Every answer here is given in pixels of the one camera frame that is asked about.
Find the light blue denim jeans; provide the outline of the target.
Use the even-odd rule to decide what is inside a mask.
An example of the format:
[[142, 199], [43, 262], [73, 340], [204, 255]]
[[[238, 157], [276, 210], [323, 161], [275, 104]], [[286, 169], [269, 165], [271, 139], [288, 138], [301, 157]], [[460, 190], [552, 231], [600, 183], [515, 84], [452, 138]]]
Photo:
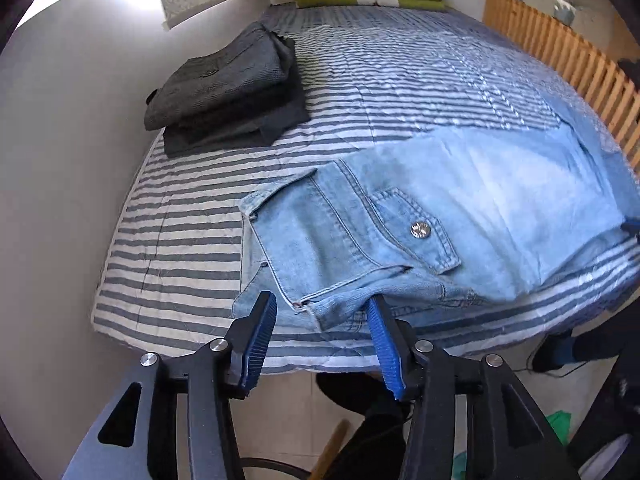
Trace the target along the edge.
[[442, 127], [267, 183], [240, 201], [241, 290], [280, 325], [356, 330], [367, 300], [422, 325], [539, 304], [626, 242], [639, 185], [591, 122]]

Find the blue white striped quilt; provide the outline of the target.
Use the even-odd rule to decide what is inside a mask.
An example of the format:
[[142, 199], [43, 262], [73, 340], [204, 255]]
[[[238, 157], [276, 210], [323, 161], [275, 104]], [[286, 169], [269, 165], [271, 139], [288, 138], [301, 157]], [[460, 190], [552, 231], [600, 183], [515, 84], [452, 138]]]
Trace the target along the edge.
[[[567, 116], [591, 122], [619, 150], [588, 103], [552, 68], [488, 26], [457, 12], [275, 6], [264, 23], [295, 41], [308, 122], [268, 148], [170, 159], [158, 136], [117, 221], [91, 322], [130, 347], [183, 356], [237, 318], [240, 201], [261, 186], [437, 128], [547, 130]], [[626, 233], [614, 258], [539, 304], [444, 314], [421, 335], [457, 353], [508, 346], [569, 328], [619, 304], [637, 287], [639, 245]], [[356, 330], [280, 325], [265, 368], [372, 370], [366, 316]]]

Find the black folded garment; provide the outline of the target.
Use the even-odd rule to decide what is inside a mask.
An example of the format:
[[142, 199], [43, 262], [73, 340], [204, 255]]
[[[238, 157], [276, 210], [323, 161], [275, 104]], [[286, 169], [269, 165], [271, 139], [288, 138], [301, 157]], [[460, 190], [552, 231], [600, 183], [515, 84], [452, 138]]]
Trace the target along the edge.
[[164, 152], [173, 159], [235, 148], [268, 148], [285, 131], [309, 119], [302, 78], [293, 62], [285, 81], [166, 127]]

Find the grey tweed folded garment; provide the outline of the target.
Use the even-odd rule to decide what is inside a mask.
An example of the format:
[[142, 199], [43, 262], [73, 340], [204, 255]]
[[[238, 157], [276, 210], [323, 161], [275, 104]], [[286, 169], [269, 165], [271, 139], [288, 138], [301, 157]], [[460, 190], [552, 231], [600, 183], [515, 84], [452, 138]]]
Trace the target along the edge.
[[295, 61], [295, 41], [254, 22], [228, 46], [190, 58], [151, 96], [143, 118], [156, 130], [178, 124], [241, 98], [282, 84]]

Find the wooden slatted headboard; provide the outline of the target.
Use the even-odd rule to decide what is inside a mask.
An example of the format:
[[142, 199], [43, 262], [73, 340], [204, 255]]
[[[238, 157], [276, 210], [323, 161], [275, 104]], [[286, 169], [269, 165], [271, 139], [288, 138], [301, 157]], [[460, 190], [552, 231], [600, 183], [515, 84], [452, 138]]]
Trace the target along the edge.
[[521, 0], [485, 0], [483, 23], [553, 68], [588, 103], [639, 170], [639, 87], [590, 41]]

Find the small potted plant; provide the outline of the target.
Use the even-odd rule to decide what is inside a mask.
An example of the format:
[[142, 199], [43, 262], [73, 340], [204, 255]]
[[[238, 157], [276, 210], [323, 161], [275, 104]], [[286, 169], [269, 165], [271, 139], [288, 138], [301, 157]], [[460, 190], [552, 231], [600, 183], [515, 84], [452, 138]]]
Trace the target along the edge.
[[553, 0], [553, 16], [567, 27], [572, 27], [577, 12], [586, 7], [584, 0]]

